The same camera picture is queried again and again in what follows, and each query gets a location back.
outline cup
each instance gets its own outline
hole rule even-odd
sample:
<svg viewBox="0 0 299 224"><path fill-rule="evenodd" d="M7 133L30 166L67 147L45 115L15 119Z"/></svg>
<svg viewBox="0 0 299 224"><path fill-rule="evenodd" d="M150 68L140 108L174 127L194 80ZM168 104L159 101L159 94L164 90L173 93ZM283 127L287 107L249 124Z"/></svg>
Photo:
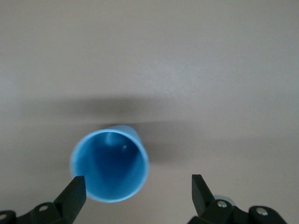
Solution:
<svg viewBox="0 0 299 224"><path fill-rule="evenodd" d="M149 159L135 129L117 125L85 136L70 160L73 177L83 175L88 197L112 203L136 194L149 174Z"/></svg>

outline gray surface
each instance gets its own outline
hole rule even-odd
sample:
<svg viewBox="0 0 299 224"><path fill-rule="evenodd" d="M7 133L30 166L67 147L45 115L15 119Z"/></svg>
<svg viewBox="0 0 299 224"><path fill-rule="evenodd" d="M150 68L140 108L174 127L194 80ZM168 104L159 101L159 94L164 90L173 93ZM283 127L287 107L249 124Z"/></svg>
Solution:
<svg viewBox="0 0 299 224"><path fill-rule="evenodd" d="M191 174L298 223L298 1L0 1L0 210L71 180L85 134L131 124L144 188L76 223L184 224Z"/></svg>

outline screw hole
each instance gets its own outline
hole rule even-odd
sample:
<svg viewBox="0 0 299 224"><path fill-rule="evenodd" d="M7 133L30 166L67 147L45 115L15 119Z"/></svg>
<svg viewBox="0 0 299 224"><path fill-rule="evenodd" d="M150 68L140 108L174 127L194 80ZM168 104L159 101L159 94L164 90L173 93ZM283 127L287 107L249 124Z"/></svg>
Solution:
<svg viewBox="0 0 299 224"><path fill-rule="evenodd" d="M2 214L2 215L0 215L0 220L6 219L6 217L7 217L7 214Z"/></svg>
<svg viewBox="0 0 299 224"><path fill-rule="evenodd" d="M41 206L38 210L39 211L45 211L45 210L47 210L48 209L48 206L47 205L43 205L43 206Z"/></svg>

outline blue cup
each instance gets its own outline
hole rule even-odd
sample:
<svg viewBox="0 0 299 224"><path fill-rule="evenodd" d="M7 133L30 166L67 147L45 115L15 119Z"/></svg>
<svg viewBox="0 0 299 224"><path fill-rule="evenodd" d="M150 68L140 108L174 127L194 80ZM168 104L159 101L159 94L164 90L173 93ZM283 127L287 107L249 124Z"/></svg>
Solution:
<svg viewBox="0 0 299 224"><path fill-rule="evenodd" d="M117 125L85 136L74 148L70 168L72 176L85 177L87 196L111 203L141 189L149 159L135 129Z"/></svg>

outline plastic cup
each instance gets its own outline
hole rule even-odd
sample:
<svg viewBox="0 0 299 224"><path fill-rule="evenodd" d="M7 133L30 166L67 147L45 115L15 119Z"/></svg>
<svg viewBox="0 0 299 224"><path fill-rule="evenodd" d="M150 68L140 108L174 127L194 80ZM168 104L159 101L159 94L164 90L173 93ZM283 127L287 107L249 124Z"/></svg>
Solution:
<svg viewBox="0 0 299 224"><path fill-rule="evenodd" d="M149 159L138 133L117 125L85 136L71 155L72 176L83 175L88 197L119 202L136 194L149 173Z"/></svg>

